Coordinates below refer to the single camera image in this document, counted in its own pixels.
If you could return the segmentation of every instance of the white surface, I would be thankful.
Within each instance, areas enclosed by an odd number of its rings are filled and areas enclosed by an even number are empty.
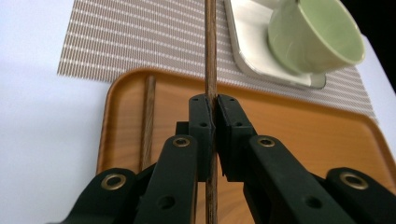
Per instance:
[[[367,37],[363,37],[363,42],[366,57],[357,69],[370,96],[378,126],[396,159],[396,95]]]
[[[56,76],[72,5],[0,2],[0,223],[61,221],[94,176],[109,84]],[[396,97],[367,51],[358,69],[396,155]]]

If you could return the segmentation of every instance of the chopstick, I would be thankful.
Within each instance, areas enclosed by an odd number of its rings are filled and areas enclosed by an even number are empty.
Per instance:
[[[205,94],[215,121],[217,98],[216,0],[205,0]],[[218,159],[212,144],[209,178],[205,185],[206,223],[218,223]]]
[[[151,165],[151,145],[155,102],[155,76],[146,78],[145,104],[143,111],[142,141],[140,148],[140,171]]]

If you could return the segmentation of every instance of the white plate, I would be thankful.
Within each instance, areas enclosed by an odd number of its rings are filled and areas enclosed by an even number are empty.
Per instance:
[[[295,75],[282,67],[268,48],[267,28],[274,0],[224,0],[236,65],[261,80],[321,89],[325,74]]]

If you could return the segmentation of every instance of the teacup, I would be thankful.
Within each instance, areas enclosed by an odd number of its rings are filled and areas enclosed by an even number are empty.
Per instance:
[[[280,0],[268,26],[268,44],[295,74],[322,74],[364,58],[359,27],[339,0]]]

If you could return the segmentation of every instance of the striped placemat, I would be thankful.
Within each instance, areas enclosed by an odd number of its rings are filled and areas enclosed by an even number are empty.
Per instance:
[[[111,82],[137,67],[204,77],[204,0],[75,0],[58,74]],[[327,74],[323,90],[247,77],[236,67],[223,0],[217,1],[218,79],[375,119],[355,67]]]

